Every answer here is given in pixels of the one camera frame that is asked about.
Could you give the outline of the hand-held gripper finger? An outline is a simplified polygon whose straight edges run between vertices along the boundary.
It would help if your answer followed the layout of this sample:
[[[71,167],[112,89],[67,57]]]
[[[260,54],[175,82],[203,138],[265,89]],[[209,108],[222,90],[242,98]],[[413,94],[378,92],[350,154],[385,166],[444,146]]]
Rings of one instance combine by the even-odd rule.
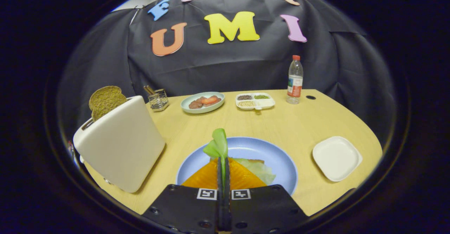
[[[172,234],[214,234],[223,226],[222,164],[218,158],[217,189],[167,185],[142,217]]]
[[[232,234],[295,233],[309,217],[286,191],[252,187],[258,178],[236,161],[224,160],[224,229]]]

